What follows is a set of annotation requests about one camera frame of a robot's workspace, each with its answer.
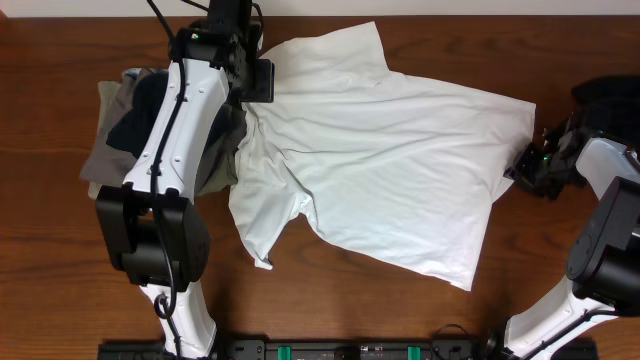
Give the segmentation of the black Nike t-shirt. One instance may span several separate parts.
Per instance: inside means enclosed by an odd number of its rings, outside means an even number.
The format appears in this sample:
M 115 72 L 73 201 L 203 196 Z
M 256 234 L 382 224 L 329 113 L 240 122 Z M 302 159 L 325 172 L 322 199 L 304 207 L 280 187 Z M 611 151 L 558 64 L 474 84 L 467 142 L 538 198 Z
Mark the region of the black Nike t-shirt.
M 162 106 L 168 84 L 166 72 L 139 76 L 133 87 L 131 108 L 109 131 L 106 144 L 138 159 L 142 154 Z

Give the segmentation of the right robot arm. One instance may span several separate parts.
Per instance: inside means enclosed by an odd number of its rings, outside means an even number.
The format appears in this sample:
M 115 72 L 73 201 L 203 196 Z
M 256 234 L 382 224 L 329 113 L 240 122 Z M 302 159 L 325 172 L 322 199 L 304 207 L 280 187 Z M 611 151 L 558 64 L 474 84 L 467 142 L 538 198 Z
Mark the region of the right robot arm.
M 569 252 L 565 276 L 507 321 L 498 359 L 551 359 L 591 328 L 639 315 L 637 153 L 598 135 L 581 149 L 576 168 L 599 204 Z

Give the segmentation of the beige folded garment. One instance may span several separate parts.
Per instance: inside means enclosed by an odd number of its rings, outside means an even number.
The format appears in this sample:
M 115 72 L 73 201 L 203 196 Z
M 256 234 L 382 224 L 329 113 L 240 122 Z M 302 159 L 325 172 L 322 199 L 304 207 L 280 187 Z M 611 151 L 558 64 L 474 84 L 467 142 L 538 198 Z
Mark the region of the beige folded garment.
M 109 131 L 131 108 L 129 101 L 137 80 L 98 83 L 100 109 L 96 138 L 80 177 L 89 182 L 88 196 L 95 199 L 102 186 L 118 186 L 136 162 L 130 153 L 106 144 Z M 196 194 L 218 192 L 237 183 L 235 152 L 246 135 L 246 124 L 220 114 L 213 122 L 196 179 Z

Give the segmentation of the white t-shirt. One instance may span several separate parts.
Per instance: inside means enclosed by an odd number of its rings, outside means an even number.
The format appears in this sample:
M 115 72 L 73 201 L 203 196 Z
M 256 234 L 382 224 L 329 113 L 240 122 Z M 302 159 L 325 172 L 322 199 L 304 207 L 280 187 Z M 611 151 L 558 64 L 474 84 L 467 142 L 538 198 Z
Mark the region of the white t-shirt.
M 392 71 L 371 22 L 266 58 L 275 97 L 247 106 L 229 198 L 255 265 L 304 216 L 331 245 L 470 290 L 535 105 Z

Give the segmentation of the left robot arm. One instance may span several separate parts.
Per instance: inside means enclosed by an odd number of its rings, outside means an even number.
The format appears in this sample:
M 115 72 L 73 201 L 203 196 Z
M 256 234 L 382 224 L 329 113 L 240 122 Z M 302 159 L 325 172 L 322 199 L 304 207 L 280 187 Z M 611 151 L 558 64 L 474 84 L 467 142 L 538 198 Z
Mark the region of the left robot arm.
M 216 324 L 200 278 L 211 236 L 194 206 L 197 170 L 215 118 L 274 99 L 274 64 L 261 59 L 264 19 L 251 0 L 212 1 L 207 15 L 169 31 L 162 105 L 133 168 L 103 187 L 96 211 L 112 266 L 151 300 L 161 343 L 103 343 L 101 359 L 212 359 Z

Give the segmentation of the grey folded garment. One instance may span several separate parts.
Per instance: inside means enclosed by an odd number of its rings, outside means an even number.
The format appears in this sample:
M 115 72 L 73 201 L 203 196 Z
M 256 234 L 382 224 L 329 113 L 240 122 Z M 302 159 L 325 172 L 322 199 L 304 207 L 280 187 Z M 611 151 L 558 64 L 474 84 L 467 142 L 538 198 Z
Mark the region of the grey folded garment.
M 100 111 L 95 142 L 80 177 L 90 183 L 89 197 L 103 185 L 118 187 L 136 163 L 158 114 L 168 73 L 134 68 L 122 79 L 98 83 Z M 219 114 L 209 131 L 196 177 L 196 194 L 219 192 L 237 183 L 235 153 L 246 135 L 246 121 Z

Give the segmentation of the black crumpled garment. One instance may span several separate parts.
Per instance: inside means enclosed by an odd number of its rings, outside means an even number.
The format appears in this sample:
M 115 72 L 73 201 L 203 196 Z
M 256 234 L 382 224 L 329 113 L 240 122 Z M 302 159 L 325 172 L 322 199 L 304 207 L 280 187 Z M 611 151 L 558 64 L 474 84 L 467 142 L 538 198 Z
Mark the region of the black crumpled garment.
M 588 80 L 571 90 L 580 117 L 590 125 L 639 123 L 639 76 L 612 75 Z

